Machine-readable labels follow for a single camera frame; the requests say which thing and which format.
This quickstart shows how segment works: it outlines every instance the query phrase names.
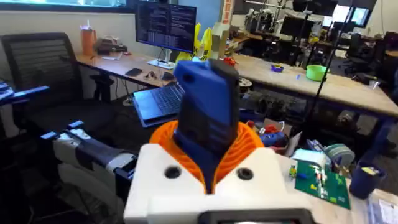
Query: orange robot part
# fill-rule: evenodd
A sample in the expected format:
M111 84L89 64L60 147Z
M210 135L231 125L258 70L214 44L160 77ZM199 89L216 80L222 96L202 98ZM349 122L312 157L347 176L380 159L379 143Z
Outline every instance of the orange robot part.
M164 150L203 184L204 191L206 191L205 179L199 166L174 143L173 134L177 126L178 121L170 121L163 124L153 133L149 143L161 145ZM212 191L214 192L215 185L220 180L258 147L264 147L260 137L248 125L239 122L238 136L216 169Z

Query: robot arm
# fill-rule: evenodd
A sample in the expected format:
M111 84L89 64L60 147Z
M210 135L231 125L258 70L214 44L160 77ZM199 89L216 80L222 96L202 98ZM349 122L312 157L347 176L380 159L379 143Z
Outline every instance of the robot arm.
M238 122L237 71L180 61L174 75L182 109L141 147L125 223L314 223L303 195L287 192L275 152Z
M61 162L58 174L63 182L86 190L121 216L137 157L93 139L80 128L82 124L77 121L42 139L50 141L54 156Z

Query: black chair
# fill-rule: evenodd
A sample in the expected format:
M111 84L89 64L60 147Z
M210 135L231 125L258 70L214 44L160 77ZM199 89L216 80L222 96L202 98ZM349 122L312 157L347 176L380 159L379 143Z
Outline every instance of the black chair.
M351 42L349 49L347 50L346 56L347 61L343 65L346 65L344 72L348 76L352 73L368 72L368 65L373 59L373 53L364 49L369 49L364 44L360 34L354 34L351 36Z
M66 34L4 35L1 41L18 90L42 85L50 87L24 106L14 107L19 128L40 135L63 130L68 124L81 120L85 129L92 132L114 118L109 103L83 99L80 69ZM106 83L112 84L111 80L107 81L109 77L98 75L94 79L102 88Z

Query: blue cup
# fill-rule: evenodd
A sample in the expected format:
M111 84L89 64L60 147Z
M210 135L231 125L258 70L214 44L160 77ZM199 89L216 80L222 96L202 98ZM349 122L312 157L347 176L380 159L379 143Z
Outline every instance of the blue cup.
M368 174L362 170L362 167L373 167L379 173L375 175ZM386 173L377 166L367 162L359 162L355 168L353 180L349 185L349 191L357 198L367 199L385 177Z

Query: keyboard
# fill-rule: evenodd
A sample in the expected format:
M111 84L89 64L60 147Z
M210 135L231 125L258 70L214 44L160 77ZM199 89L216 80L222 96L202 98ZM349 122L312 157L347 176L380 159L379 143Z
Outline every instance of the keyboard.
M152 94L161 112L164 115L177 114L180 111L181 91L176 86L167 86L156 90Z

